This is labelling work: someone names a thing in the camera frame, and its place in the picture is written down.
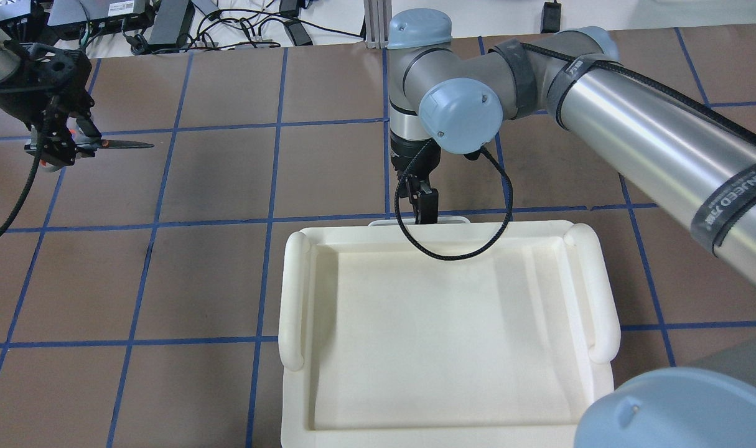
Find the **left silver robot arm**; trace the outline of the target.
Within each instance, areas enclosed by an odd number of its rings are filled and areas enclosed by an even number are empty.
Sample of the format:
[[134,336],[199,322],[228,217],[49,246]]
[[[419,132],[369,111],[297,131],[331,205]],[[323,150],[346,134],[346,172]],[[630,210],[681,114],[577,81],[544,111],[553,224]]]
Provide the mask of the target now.
[[81,50],[23,44],[0,26],[0,110],[27,128],[26,151],[46,164],[66,167],[96,156],[102,138],[91,120],[90,75]]

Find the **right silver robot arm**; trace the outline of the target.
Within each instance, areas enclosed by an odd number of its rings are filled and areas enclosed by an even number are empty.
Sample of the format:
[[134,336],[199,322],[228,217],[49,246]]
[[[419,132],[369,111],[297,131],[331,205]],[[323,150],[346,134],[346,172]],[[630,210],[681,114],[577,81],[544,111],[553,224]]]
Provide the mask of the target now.
[[[387,25],[391,147],[418,224],[437,221],[429,171],[469,159],[505,120],[546,110],[756,286],[756,133],[625,68],[605,29],[509,40],[461,60],[452,23],[407,9]],[[756,447],[756,386],[705,368],[637,375],[590,405],[575,447]]]

